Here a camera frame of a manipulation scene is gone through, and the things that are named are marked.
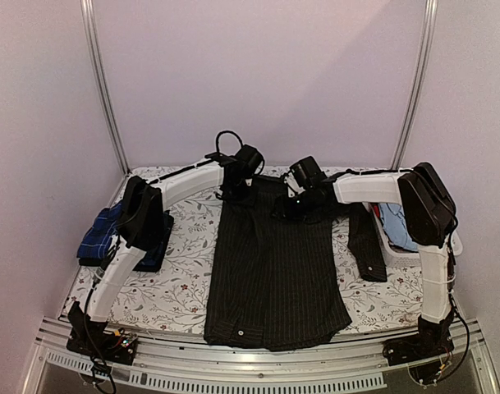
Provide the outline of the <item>black pinstriped long sleeve shirt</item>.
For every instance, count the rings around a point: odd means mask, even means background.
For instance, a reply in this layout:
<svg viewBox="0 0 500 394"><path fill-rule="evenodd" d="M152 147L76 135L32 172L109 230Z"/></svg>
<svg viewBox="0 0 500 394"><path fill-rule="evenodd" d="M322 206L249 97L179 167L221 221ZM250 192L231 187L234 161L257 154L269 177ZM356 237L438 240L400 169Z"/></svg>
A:
<svg viewBox="0 0 500 394"><path fill-rule="evenodd" d="M360 277L386 282L373 220L361 203L329 203L306 219L279 220L273 209L286 185L272 176L253 184L254 204L222 205L204 340L271 351L327 343L351 324L337 280L333 224L349 220L347 248Z"/></svg>

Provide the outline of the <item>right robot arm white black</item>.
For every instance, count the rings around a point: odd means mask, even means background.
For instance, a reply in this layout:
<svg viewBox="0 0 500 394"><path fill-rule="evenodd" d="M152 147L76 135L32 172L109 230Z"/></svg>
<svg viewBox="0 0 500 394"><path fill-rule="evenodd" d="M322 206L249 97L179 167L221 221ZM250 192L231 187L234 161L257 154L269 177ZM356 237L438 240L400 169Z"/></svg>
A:
<svg viewBox="0 0 500 394"><path fill-rule="evenodd" d="M454 314L456 205L434 167L427 162L399 170L346 169L327 175L311 157L282 176L287 188L273 216L304 220L330 204L386 203L402 207L406 229L416 243L421 265L422 321L444 324Z"/></svg>

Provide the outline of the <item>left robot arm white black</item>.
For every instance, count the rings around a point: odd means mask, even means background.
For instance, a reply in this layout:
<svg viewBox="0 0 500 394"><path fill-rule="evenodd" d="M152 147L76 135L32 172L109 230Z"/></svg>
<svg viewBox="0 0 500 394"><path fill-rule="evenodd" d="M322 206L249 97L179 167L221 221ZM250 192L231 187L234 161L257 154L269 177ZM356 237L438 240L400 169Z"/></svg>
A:
<svg viewBox="0 0 500 394"><path fill-rule="evenodd" d="M100 331L130 273L147 253L168 243L169 208L213 187L219 187L230 201L248 202L255 195L253 179L263 165L257 148L243 144L232 155L216 150L152 181L130 178L122 200L104 209L79 248L79 257L94 260L98 266L85 301L74 302L68 312L78 344L92 356L108 350L108 337Z"/></svg>

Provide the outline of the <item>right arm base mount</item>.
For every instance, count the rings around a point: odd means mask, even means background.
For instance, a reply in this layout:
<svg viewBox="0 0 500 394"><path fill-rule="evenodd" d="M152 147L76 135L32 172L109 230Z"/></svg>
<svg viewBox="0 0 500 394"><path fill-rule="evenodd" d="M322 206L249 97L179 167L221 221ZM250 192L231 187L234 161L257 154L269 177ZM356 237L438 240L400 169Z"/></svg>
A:
<svg viewBox="0 0 500 394"><path fill-rule="evenodd" d="M432 323L419 316L418 332L385 341L383 357L393 366L445 355L454 350L449 331L451 324L452 315L440 323Z"/></svg>

